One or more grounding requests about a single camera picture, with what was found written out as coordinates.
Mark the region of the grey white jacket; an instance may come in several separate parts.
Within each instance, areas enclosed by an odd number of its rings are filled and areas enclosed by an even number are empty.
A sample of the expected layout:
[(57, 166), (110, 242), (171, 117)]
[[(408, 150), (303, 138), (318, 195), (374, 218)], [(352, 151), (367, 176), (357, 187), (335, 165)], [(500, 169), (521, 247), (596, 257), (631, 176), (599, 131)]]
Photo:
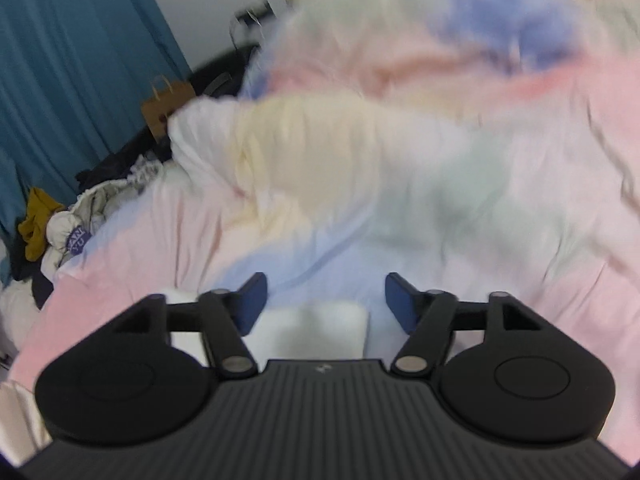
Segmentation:
[(139, 156), (125, 177), (88, 188), (72, 206), (54, 214), (46, 226), (42, 275), (52, 282), (58, 268), (80, 255), (108, 218), (137, 198), (163, 172), (164, 165), (159, 160)]

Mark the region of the wall power socket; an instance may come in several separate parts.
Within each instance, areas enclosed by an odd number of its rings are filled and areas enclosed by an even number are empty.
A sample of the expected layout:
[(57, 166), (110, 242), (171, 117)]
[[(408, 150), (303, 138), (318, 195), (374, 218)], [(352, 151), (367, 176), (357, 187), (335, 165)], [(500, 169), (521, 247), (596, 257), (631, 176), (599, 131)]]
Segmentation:
[(247, 27), (262, 24), (263, 21), (274, 18), (273, 8), (268, 0), (259, 0), (239, 10), (234, 14), (235, 19)]

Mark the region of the right blue curtain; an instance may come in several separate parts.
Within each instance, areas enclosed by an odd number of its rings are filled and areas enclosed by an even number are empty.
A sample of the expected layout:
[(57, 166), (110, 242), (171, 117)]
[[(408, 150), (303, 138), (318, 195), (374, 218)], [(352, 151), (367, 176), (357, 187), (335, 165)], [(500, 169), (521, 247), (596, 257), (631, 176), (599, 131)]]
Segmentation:
[(152, 80), (188, 73), (155, 0), (1, 0), (2, 240), (31, 188), (70, 202), (143, 128)]

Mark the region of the mustard yellow garment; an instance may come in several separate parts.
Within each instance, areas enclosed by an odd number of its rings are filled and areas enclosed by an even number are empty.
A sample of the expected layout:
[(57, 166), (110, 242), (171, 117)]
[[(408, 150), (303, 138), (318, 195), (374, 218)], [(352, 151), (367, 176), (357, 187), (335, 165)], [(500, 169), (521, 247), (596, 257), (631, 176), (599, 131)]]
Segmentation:
[(29, 262), (37, 261), (46, 251), (47, 224), (54, 214), (64, 206), (52, 198), (42, 188), (31, 188), (28, 194), (25, 219), (18, 224), (17, 231), (24, 240), (25, 258)]

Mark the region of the white bedding bundle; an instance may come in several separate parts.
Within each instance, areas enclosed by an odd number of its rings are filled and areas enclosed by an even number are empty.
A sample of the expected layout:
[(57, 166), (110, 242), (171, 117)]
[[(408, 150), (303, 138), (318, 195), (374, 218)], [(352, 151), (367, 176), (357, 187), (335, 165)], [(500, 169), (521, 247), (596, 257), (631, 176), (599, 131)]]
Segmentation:
[(1, 353), (14, 359), (40, 313), (32, 294), (32, 280), (12, 281), (1, 289), (0, 302)]

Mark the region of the white sweatpants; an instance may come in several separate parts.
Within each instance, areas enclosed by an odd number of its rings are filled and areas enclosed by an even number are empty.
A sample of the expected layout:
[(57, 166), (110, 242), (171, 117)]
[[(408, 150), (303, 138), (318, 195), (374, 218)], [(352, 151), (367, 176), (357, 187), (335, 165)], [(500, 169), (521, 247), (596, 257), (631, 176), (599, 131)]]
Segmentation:
[(262, 311), (245, 345), (262, 370), (270, 360), (359, 360), (369, 313), (351, 301)]

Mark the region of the black garment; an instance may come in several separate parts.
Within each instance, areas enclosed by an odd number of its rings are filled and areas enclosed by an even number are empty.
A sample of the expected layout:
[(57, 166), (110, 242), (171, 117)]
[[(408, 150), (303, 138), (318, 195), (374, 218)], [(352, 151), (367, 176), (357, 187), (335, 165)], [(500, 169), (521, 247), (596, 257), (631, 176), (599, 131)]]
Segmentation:
[(53, 283), (42, 273), (42, 258), (31, 262), (25, 254), (26, 243), (16, 238), (9, 248), (11, 276), (15, 281), (30, 281), (36, 307), (41, 310), (53, 292)]

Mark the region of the pastel tie-dye duvet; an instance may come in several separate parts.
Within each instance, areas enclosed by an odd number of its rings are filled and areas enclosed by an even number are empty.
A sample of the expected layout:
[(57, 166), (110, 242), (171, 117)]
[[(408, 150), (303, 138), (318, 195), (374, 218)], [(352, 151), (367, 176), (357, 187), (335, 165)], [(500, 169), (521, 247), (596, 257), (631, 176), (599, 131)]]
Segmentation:
[(156, 292), (262, 272), (273, 356), (389, 360), (390, 272), (520, 298), (605, 362), (603, 442), (639, 457), (639, 0), (299, 0), (236, 98), (55, 273), (1, 385), (1, 448), (48, 444), (41, 371)]

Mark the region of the brown paper bag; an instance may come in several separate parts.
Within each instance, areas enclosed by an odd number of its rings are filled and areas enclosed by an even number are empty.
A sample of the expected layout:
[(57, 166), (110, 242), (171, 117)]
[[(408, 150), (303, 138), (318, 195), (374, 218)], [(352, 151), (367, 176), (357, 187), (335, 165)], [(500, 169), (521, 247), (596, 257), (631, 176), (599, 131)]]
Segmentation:
[(170, 81), (157, 75), (151, 81), (153, 95), (141, 104), (141, 113), (153, 138), (160, 142), (167, 133), (168, 119), (196, 97), (193, 87), (183, 80)]

